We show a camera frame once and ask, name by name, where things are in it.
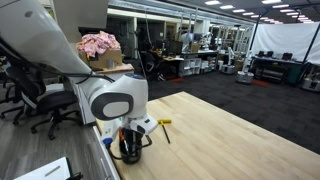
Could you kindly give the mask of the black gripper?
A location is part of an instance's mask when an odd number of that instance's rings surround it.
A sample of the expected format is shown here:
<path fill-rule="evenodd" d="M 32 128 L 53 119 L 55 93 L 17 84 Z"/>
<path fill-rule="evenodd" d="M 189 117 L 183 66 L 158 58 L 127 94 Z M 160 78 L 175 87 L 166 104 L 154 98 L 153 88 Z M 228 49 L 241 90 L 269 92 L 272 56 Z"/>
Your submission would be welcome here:
<path fill-rule="evenodd" d="M 128 154 L 122 154 L 122 153 L 121 154 L 124 156 L 138 155 L 141 152 L 142 135 L 138 132 L 135 132 L 133 130 L 129 130 L 126 128 L 123 128 L 123 135 L 126 140 Z"/>

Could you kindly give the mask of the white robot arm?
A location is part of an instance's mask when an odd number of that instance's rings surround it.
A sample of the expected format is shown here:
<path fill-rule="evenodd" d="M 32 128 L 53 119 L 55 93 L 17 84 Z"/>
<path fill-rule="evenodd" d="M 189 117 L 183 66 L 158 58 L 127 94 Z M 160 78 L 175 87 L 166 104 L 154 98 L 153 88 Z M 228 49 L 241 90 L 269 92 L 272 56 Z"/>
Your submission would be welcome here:
<path fill-rule="evenodd" d="M 69 77 L 83 90 L 94 117 L 112 123 L 106 142 L 119 134 L 122 156 L 142 153 L 142 138 L 157 126 L 147 113 L 148 82 L 143 76 L 126 73 L 113 80 L 95 73 L 38 0 L 1 0 L 0 23 L 1 50 L 8 59 L 33 68 L 45 64 Z"/>

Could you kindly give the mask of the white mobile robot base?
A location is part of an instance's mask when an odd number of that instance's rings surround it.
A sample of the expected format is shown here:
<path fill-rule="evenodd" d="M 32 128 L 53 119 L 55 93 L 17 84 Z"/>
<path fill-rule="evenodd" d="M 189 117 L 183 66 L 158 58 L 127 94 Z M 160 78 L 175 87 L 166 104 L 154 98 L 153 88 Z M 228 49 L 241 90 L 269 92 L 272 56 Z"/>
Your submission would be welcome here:
<path fill-rule="evenodd" d="M 252 51 L 249 50 L 244 60 L 243 68 L 237 72 L 236 81 L 243 84 L 251 84 L 254 74 L 249 71 L 252 61 Z"/>

